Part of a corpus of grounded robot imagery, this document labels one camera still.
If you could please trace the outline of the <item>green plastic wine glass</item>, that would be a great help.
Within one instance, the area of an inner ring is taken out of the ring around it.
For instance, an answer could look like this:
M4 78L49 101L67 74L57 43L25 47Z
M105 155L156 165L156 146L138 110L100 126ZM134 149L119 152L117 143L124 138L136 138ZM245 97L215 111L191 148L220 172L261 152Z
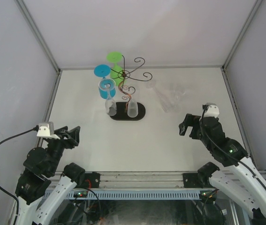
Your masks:
M112 63L110 78L115 81L115 85L118 86L121 81L122 67L118 64L123 60L122 54L120 52L110 52L107 57L107 61Z

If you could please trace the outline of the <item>blue plastic wine glass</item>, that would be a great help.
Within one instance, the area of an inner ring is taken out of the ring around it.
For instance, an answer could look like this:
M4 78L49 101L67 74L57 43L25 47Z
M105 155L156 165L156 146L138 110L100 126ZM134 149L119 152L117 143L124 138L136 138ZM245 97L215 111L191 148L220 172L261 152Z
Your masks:
M103 99L107 99L108 91L110 96L113 98L116 95L115 90L115 81L111 78L108 78L110 75L111 69L106 64L101 64L95 67L94 74L97 77L102 78L99 82L99 94Z

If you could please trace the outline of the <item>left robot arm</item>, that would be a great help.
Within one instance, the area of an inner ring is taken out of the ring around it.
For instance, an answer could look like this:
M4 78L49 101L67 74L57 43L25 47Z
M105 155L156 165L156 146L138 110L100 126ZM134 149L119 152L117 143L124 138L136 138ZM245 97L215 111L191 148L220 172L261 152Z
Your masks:
M79 145L80 127L71 130L67 126L53 128L52 122L40 123L37 137L47 142L47 147L35 147L29 151L23 165L15 194L18 210L15 214L16 225L47 225L67 194L75 187L85 183L85 169L76 163L64 167L60 180L52 193L43 202L42 199L51 184L50 178L57 167L65 149Z

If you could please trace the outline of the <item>copper wire wine glass rack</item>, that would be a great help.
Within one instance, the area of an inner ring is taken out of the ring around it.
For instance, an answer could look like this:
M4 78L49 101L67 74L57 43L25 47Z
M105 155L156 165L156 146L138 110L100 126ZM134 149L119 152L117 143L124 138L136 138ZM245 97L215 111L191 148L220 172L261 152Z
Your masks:
M111 68L110 77L115 81L117 88L121 94L123 94L122 102L117 102L117 113L116 116L122 119L134 120L138 117L139 108L138 102L133 98L133 94L136 92L136 88L126 84L128 79L139 81L139 82L148 82L152 80L153 75L150 72L143 73L143 79L137 79L131 77L132 73L141 68L145 64L145 59L143 57L134 58L135 63L140 63L138 67L129 71L126 69L125 57L120 52L110 52L106 57L107 61L113 63Z

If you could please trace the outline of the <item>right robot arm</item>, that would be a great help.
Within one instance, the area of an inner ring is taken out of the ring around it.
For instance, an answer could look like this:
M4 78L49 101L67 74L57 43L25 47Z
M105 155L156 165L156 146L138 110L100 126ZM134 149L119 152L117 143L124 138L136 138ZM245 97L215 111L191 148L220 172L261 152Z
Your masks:
M212 186L237 203L255 225L266 225L266 180L253 164L243 146L228 138L216 117L186 114L179 124L179 134L184 136L191 127L190 138L200 140L212 157L234 174L240 185L228 178L212 162L198 169L201 186Z

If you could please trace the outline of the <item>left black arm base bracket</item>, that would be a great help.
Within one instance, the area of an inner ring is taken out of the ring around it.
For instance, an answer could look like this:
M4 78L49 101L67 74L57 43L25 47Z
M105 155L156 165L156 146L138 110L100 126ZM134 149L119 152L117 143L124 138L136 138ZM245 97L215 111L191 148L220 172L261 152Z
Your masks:
M85 180L83 186L86 188L99 188L100 184L100 173L98 172L87 172L85 173Z

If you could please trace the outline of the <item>clear champagne flute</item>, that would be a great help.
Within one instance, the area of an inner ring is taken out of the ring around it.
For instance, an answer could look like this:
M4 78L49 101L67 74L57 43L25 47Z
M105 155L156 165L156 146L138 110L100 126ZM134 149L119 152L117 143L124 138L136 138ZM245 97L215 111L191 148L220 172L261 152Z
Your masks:
M115 81L110 78L103 78L99 82L99 88L106 92L107 98L105 101L106 113L109 116L114 116L117 113L116 102L111 95L111 91L115 90Z

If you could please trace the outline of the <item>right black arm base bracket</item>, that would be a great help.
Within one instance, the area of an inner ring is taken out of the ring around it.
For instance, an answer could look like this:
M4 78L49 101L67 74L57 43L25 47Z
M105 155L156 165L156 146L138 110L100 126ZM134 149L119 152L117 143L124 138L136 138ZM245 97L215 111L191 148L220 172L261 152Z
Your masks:
M183 173L182 178L185 188L201 188L197 173Z

